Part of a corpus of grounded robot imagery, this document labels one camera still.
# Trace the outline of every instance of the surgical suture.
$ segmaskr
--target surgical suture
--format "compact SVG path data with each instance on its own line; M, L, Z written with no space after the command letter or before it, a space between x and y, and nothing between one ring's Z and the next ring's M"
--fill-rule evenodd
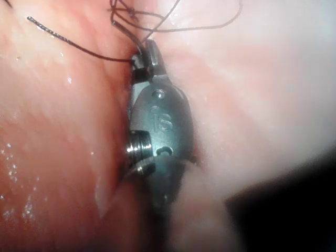
M181 0L176 0L174 5L171 7L171 9L168 11L168 13L164 16L160 15L160 14L156 14L156 13L150 13L150 12L145 12L145 11L139 11L136 10L130 6L128 6L123 0L109 0L109 5L110 8L108 9L109 12L111 12L111 16L110 16L110 21L111 24L118 29L120 32L122 32L124 35L126 35L138 48L138 51L140 52L140 54L142 55L142 58L144 59L144 65L147 65L147 51L145 46L143 45L144 42L147 41L147 39L153 34L153 33L174 33L174 32L186 32L186 31L192 31L192 30L209 30L209 29L220 29L223 28L231 23L233 23L242 13L243 10L243 0L238 0L238 11L237 13L228 21L219 24L219 25L212 25L212 26L200 26L200 27L186 27L186 28L177 28L177 29L159 29L159 27L168 19L168 17L174 12L174 10L176 9L177 5L180 3ZM12 7L12 5L10 4L10 2L8 0L5 0L5 2ZM120 3L123 7L117 7L117 4ZM136 24L134 22L131 22L129 20L127 20L125 17L123 17L120 13L128 13L129 17L136 22ZM142 27L140 25L138 25L137 23L139 22L139 18L137 17L137 15L146 15L146 16L153 16L156 18L159 18L160 21L154 26L154 28L146 28L146 27ZM137 29L141 29L144 31L149 32L144 38L142 39L138 39L137 36L135 34L133 34L129 29L127 29L124 25L122 25L119 21L115 20L114 17L119 18L122 22L130 25L131 27L137 28ZM96 58L99 59L103 59L103 60L108 60L108 61L116 61L116 62L126 62L126 63L130 63L130 64L134 64L134 61L132 59L119 59L119 58L112 58L112 57L107 57L107 56L103 56L100 54L97 54L93 51L90 51L82 46L79 46L78 44L74 43L73 41L71 41L70 39L67 39L66 37L52 31L51 29L47 28L46 26L44 26L42 23L38 22L37 20L35 20L33 17L28 16L27 19L34 23L35 25L37 25L40 29L50 33L51 35L53 35L54 37L66 42L67 44L83 51L84 53L87 53L89 55L92 55Z

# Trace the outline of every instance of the screw thread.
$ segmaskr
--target screw thread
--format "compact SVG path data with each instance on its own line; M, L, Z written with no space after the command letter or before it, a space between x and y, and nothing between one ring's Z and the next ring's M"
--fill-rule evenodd
M129 166L153 156L150 134L146 131L131 131L127 145Z

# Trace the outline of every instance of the black suture thread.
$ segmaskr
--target black suture thread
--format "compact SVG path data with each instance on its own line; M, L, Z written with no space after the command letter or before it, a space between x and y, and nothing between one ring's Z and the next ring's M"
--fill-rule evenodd
M153 33L174 33L174 32L186 32L186 31L191 31L191 30L210 30L210 29L220 29L223 28L231 23L233 23L242 13L243 10L243 0L238 0L239 3L239 7L238 7L238 11L235 14L235 16L233 16L229 21L226 21L225 23L222 23L220 25L213 25L213 26L200 26L200 27L190 27L190 28L178 28L178 29L160 29L158 30L158 27L167 19L167 16L158 24L156 25L155 28L151 29L151 28L145 28L139 25L136 25L132 22L129 22L127 19L125 19L123 16L121 16L120 14L116 13L115 15L118 16L121 20L123 20L125 23L129 24L132 27L135 27L137 29L141 29L141 30L145 30L150 32L146 37L144 37L142 39L142 42L144 42L146 39L149 38L149 36L151 36Z
M155 30L157 30L166 20L167 18L170 16L170 14L175 10L175 8L177 7L177 5L179 4L181 0L176 0L176 2L174 3L173 7L169 10L169 12L164 16L164 19L162 19L155 27L154 29L149 32L141 41L145 42L154 32Z
M128 10L128 13L129 13L130 17L133 20L139 22L139 19L136 17L136 15L134 13L134 11L135 11L134 8L129 7L123 0L119 0L119 2Z
M99 59L104 59L104 60L108 60L108 61L116 61L116 62L127 62L127 63L133 64L133 60L130 60L130 59L116 59L116 58L110 58L110 57L106 57L106 56L103 56L103 55L100 55L100 54L96 54L95 52L89 51L89 50L77 45L76 43L72 42L71 40L63 37L62 35L59 35L58 33L50 30L49 28L47 28L46 26L44 26L43 24L41 24L40 22L38 22L37 20L32 18L31 16L28 16L27 19L29 21L33 22L35 25L37 25L40 29L42 29L42 30L46 31L47 33L53 35L54 37L64 41L65 43L68 43L69 45L83 51L84 53L87 53L87 54L92 55L94 57L97 57Z
M128 12L129 10L126 8L116 8L116 11L118 12ZM152 13L152 12L142 12L140 10L134 10L135 14L140 14L140 15L147 15L147 16L153 16L153 17L157 17L160 19L164 19L164 16L157 14L157 13Z
M5 0L5 2L9 5L10 8L13 9L13 7L12 7L11 3L9 2L9 0Z
M116 14L116 12L114 12L112 10L112 14L111 14L111 24L116 27L119 31L121 31L122 33L124 33L127 37L129 37L133 43L136 44L136 46L138 47L138 51L140 52L140 54L142 55L142 60L143 60L143 64L144 67L148 67L149 66L149 57L148 57L148 53L146 48L143 46L143 44L141 43L141 41L136 37L136 35L134 35L133 33L131 33L125 26L123 26L122 24L120 24L119 22L115 21L114 18L114 14Z
M117 6L117 1L118 0L115 0L114 3L113 3L113 0L110 0L110 6L111 6L111 9L112 9L112 12L111 12L111 19L113 20L114 18L114 14L116 13L115 11L115 8Z

